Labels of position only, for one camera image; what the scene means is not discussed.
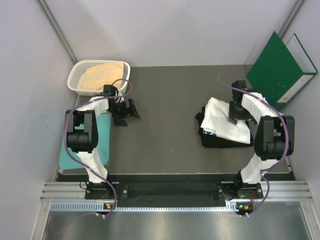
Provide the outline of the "black t-shirt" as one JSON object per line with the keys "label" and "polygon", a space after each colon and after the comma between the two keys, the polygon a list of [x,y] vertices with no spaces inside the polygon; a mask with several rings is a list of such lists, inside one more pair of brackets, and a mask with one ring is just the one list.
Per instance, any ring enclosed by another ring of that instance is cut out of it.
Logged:
{"label": "black t-shirt", "polygon": [[248,148],[254,145],[253,135],[250,135],[250,143],[240,143],[231,140],[227,140],[224,138],[217,137],[215,135],[205,134],[204,130],[201,128],[201,123],[203,122],[205,117],[205,107],[203,106],[201,111],[195,115],[195,119],[198,122],[198,135],[201,139],[201,144],[205,148],[212,149],[227,149],[227,148]]}

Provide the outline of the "white daisy print t-shirt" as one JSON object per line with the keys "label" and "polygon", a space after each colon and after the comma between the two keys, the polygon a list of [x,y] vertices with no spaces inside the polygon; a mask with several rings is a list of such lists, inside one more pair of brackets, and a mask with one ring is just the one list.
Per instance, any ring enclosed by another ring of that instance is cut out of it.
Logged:
{"label": "white daisy print t-shirt", "polygon": [[229,104],[211,97],[205,106],[204,119],[201,128],[207,135],[230,140],[233,142],[249,144],[250,128],[247,123],[240,120],[237,125],[229,122]]}

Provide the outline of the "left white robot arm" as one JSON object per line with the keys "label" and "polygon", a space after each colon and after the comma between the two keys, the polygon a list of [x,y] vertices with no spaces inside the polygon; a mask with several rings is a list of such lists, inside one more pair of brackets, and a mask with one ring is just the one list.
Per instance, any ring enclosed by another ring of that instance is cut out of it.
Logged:
{"label": "left white robot arm", "polygon": [[127,94],[122,94],[116,83],[125,81],[123,78],[112,84],[105,84],[103,91],[89,101],[65,112],[65,127],[63,144],[68,156],[82,165],[88,174],[86,198],[108,199],[116,197],[113,185],[108,181],[108,170],[105,168],[98,153],[99,131],[97,117],[110,113],[116,126],[126,127],[126,119],[140,119],[132,98],[124,100]]}

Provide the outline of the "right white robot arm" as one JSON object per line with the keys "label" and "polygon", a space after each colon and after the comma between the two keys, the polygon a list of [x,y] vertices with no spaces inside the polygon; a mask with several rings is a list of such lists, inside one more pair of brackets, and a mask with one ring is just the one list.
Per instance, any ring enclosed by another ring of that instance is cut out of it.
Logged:
{"label": "right white robot arm", "polygon": [[231,85],[232,101],[229,103],[228,120],[232,124],[241,121],[257,124],[254,137],[254,155],[249,163],[225,186],[221,195],[228,201],[234,198],[262,198],[259,192],[264,175],[294,150],[295,119],[283,116],[273,109],[254,88],[247,88],[244,80]]}

